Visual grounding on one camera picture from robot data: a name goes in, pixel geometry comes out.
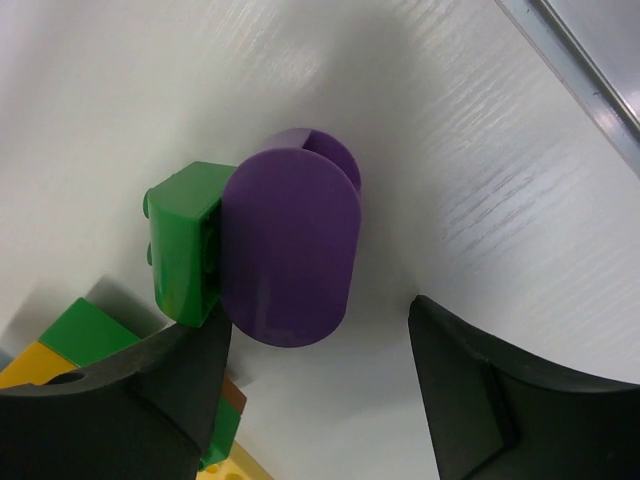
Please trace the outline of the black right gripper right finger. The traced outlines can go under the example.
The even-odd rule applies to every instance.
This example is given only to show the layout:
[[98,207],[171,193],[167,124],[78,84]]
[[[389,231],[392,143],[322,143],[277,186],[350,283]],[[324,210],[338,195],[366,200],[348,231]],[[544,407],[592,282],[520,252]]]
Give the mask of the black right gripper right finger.
[[423,295],[408,328],[440,478],[638,478],[638,385],[543,359]]

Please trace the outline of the dark purple rounded lego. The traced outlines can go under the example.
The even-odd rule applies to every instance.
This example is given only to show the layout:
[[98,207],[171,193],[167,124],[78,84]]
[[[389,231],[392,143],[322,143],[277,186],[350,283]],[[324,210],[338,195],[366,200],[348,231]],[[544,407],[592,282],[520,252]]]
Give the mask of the dark purple rounded lego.
[[315,129],[278,133],[237,167],[222,195],[221,299],[242,332],[296,348],[339,326],[362,220],[360,191],[354,156]]

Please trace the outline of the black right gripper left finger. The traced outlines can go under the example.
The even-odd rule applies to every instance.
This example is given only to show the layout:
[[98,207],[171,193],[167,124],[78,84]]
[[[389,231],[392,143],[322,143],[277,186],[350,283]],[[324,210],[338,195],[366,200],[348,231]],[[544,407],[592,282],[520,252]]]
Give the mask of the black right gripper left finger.
[[210,449],[231,340],[215,308],[42,385],[1,391],[4,479],[193,479]]

